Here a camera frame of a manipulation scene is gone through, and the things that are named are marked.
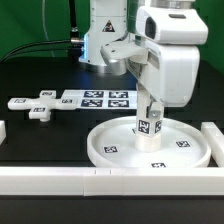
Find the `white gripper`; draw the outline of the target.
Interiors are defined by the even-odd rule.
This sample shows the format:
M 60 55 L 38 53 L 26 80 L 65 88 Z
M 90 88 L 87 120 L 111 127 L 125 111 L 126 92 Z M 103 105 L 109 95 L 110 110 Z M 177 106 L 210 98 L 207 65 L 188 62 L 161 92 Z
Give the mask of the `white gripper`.
M 163 105 L 189 102 L 200 61 L 198 46 L 206 42 L 208 28 L 194 9 L 142 6 L 136 32 L 141 39 L 135 45 L 143 54 L 128 57 L 127 68 L 154 98 L 146 117 L 159 119 Z

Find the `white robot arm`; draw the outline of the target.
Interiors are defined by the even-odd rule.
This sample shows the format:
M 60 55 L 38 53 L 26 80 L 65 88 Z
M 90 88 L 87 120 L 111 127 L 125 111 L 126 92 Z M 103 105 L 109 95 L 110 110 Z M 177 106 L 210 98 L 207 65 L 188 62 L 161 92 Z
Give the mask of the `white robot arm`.
M 195 0 L 90 0 L 80 62 L 102 73 L 131 72 L 165 107 L 191 99 L 208 28 Z

